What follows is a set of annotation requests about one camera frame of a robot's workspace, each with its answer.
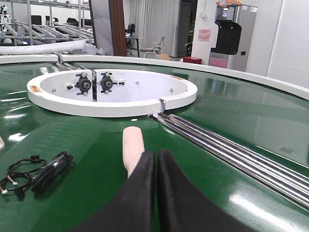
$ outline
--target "chrome rail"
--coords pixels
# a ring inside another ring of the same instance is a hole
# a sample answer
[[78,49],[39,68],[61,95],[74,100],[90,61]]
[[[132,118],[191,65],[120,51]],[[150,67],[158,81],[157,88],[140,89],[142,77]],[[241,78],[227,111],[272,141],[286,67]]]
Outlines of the chrome rail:
[[308,177],[176,115],[159,113],[156,121],[298,205],[309,209]]

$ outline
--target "doorway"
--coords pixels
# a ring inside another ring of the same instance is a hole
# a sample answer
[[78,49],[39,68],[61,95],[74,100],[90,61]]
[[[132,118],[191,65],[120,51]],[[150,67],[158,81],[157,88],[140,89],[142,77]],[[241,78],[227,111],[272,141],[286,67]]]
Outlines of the doorway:
[[177,40],[177,57],[185,57],[187,55],[186,43],[191,38],[187,32],[192,29],[197,14],[197,0],[182,0],[180,5],[180,15],[178,22],[178,40]]

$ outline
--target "white wall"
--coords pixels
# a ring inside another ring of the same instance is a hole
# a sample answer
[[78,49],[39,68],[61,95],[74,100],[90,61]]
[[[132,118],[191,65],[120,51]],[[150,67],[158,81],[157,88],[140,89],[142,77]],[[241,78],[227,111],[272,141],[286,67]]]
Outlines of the white wall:
[[[267,1],[267,4],[259,0],[243,0],[242,3],[258,7],[247,72],[266,76],[282,0]],[[206,16],[201,18],[199,13],[204,7]],[[204,64],[208,64],[210,49],[216,46],[218,26],[214,23],[215,12],[216,0],[198,1],[192,56],[202,58]],[[211,29],[209,42],[197,40],[199,29]]]
[[[78,4],[78,0],[70,0],[71,3]],[[3,5],[8,7],[8,14],[12,16],[11,3],[5,2]],[[18,21],[28,22],[28,7],[27,4],[13,3],[14,17]],[[78,20],[78,10],[52,7],[53,17],[57,17],[60,23],[65,23],[67,18],[73,17]],[[41,15],[42,24],[45,24],[45,16],[49,15],[49,6],[31,5],[32,15]],[[84,11],[85,18],[90,19],[90,11]]]
[[308,9],[304,0],[283,0],[268,76],[309,88]]
[[[66,0],[58,0],[57,2],[66,2]],[[70,3],[78,4],[78,0],[70,0]],[[41,15],[42,23],[45,24],[45,16],[49,15],[49,6],[32,5],[31,14]],[[59,23],[67,22],[68,18],[76,18],[78,21],[78,10],[77,9],[52,7],[52,14],[53,14],[53,17],[56,17],[59,19]],[[86,19],[90,19],[90,11],[84,11],[84,17]]]
[[[214,23],[216,0],[199,0],[192,56],[208,64],[216,45],[218,27]],[[247,72],[309,88],[309,30],[305,0],[243,0],[258,7]],[[205,18],[199,17],[204,11]],[[197,40],[199,29],[211,29],[209,42]]]

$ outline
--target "white circular housing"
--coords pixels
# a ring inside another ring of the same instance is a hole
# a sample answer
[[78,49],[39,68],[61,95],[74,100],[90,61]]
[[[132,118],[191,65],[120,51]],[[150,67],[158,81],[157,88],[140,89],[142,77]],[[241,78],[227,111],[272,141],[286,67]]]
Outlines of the white circular housing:
[[[91,70],[74,70],[35,77],[27,84],[28,97],[48,110],[92,117],[151,115],[191,104],[197,97],[193,83],[167,74],[100,69],[93,75]],[[110,78],[112,87],[103,77]]]

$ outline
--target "black fabric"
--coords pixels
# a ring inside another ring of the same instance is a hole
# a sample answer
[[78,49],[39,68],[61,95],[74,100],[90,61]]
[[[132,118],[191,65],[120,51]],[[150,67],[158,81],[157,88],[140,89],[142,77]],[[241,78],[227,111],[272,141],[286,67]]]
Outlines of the black fabric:
[[254,231],[208,200],[165,149],[158,154],[157,196],[162,232]]
[[72,232],[150,232],[155,197],[155,154],[143,152],[114,197]]

